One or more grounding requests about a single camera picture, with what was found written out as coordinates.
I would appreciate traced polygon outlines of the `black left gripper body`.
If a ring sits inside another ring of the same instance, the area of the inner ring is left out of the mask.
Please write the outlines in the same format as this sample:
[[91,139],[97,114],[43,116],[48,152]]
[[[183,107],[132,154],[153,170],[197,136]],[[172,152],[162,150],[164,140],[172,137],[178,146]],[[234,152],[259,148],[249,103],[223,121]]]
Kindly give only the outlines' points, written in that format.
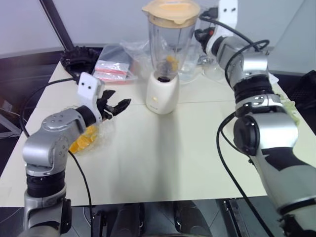
[[111,119],[113,117],[113,115],[111,114],[113,108],[109,106],[107,103],[108,99],[102,99],[102,97],[97,99],[97,108],[101,114],[102,121]]

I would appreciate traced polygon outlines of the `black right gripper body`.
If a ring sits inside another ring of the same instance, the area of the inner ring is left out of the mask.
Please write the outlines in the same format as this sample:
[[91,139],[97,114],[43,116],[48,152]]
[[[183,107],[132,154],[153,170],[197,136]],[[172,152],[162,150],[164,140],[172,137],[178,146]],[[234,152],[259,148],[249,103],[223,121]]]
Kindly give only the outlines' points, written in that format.
[[195,39],[200,43],[203,52],[206,53],[207,43],[213,36],[213,27],[208,27],[204,30],[197,29],[195,30],[194,35]]

